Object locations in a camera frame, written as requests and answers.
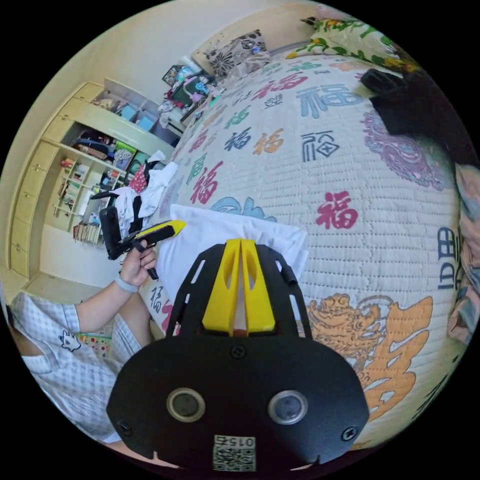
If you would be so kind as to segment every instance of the wristband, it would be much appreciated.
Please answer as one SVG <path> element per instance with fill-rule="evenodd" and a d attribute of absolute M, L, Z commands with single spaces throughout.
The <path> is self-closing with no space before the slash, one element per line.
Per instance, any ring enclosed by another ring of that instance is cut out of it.
<path fill-rule="evenodd" d="M 129 292 L 131 294 L 136 294 L 140 288 L 138 286 L 135 286 L 135 285 L 130 285 L 129 283 L 127 283 L 126 281 L 122 280 L 122 277 L 120 276 L 120 272 L 118 272 L 116 274 L 116 277 L 115 277 L 115 283 L 122 289 L 124 290 L 125 292 Z"/>

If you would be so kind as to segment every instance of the bed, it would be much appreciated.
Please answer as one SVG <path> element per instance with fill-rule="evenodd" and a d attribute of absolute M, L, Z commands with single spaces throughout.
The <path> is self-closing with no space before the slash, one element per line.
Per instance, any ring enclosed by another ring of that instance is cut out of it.
<path fill-rule="evenodd" d="M 285 58 L 281 47 L 311 35 L 298 19 L 314 8 L 296 2 L 246 17 L 193 53 L 208 70 L 207 46 L 260 28 L 272 60 L 188 126 L 172 157 L 178 171 L 150 223 L 168 220 L 177 203 L 307 230 L 300 286 L 312 333 L 360 378 L 370 419 L 353 448 L 364 449 L 417 418 L 465 351 L 447 336 L 459 197 L 435 142 L 386 132 L 359 82 L 371 63 Z M 156 281 L 141 294 L 164 332 L 174 299 Z"/>

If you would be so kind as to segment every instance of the qr code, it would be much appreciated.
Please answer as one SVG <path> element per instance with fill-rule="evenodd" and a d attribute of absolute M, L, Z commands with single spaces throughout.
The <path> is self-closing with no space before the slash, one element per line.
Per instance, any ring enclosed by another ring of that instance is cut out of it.
<path fill-rule="evenodd" d="M 255 472 L 255 440 L 249 437 L 215 436 L 213 469 L 218 472 Z"/>

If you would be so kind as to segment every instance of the hand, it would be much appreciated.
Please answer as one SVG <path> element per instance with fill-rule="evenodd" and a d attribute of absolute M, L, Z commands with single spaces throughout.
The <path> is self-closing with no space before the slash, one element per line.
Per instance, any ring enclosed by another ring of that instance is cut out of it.
<path fill-rule="evenodd" d="M 142 240 L 141 244 L 147 247 L 147 241 Z M 136 248 L 128 252 L 120 272 L 120 278 L 134 287 L 141 287 L 147 277 L 148 270 L 157 266 L 157 254 L 153 248 L 140 253 Z"/>

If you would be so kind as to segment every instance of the person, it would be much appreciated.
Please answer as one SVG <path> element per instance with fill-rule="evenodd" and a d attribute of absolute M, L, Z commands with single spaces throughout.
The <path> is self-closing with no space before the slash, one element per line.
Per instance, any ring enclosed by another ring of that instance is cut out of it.
<path fill-rule="evenodd" d="M 127 360 L 153 341 L 151 316 L 139 288 L 155 268 L 156 253 L 131 250 L 116 279 L 80 304 L 56 304 L 21 292 L 2 309 L 30 373 L 53 404 L 79 430 L 118 453 L 163 467 L 121 441 L 107 416 L 107 403 Z M 110 355 L 100 358 L 76 335 L 95 332 L 113 320 Z"/>

